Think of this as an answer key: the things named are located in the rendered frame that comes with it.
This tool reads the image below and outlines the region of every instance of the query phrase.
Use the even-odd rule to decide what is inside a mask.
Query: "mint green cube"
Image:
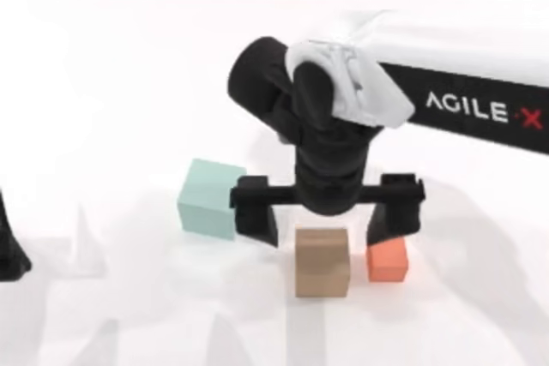
[[[236,228],[229,196],[245,174],[242,167],[193,159],[178,198],[184,231],[233,240]]]

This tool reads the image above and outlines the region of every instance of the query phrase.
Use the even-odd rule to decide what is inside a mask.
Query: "small orange block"
[[[408,271],[404,237],[368,246],[366,265],[370,282],[403,282]]]

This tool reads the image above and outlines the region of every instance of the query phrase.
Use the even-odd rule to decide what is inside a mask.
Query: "teal block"
[[[243,167],[193,159],[178,198],[183,229],[233,240],[236,228],[229,196],[238,179],[245,174]]]

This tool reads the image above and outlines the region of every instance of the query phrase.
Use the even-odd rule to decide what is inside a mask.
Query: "white background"
[[[0,365],[548,364],[545,156],[383,132],[367,179],[414,171],[428,192],[403,285],[365,281],[370,207],[279,209],[279,250],[178,221],[192,158],[291,182],[292,150],[226,96],[253,39],[290,43],[341,9],[456,8],[549,15],[547,0],[0,0],[0,184],[35,263],[0,285]],[[292,298],[298,222],[349,228],[347,299]],[[83,242],[91,277],[63,240]]]

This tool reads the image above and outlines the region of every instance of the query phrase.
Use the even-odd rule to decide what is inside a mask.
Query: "red x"
[[[528,126],[533,126],[538,130],[542,130],[543,126],[540,122],[540,116],[541,116],[541,110],[536,109],[535,111],[530,112],[526,108],[521,108],[522,114],[526,117],[524,119],[524,124],[522,125],[523,128],[527,128]]]

